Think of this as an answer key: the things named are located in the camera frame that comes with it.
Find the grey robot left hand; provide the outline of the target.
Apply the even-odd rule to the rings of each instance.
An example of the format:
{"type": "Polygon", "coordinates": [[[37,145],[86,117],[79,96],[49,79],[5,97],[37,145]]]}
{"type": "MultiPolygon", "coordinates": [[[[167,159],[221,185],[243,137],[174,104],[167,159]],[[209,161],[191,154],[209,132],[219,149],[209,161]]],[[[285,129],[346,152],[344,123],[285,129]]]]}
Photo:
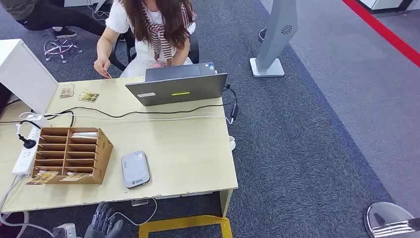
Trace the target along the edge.
{"type": "Polygon", "coordinates": [[[119,238],[123,227],[122,220],[116,220],[108,203],[101,202],[92,217],[84,238],[119,238]]]}

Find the person's right hand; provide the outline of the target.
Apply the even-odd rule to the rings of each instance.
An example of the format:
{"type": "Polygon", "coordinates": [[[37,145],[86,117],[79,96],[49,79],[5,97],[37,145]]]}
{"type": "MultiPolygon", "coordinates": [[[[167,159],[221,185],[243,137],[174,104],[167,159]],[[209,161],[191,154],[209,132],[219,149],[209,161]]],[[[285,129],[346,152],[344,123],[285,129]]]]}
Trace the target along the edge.
{"type": "Polygon", "coordinates": [[[111,75],[107,71],[109,66],[110,61],[108,58],[97,58],[97,60],[94,62],[94,69],[96,72],[105,78],[111,78],[111,75]]]}

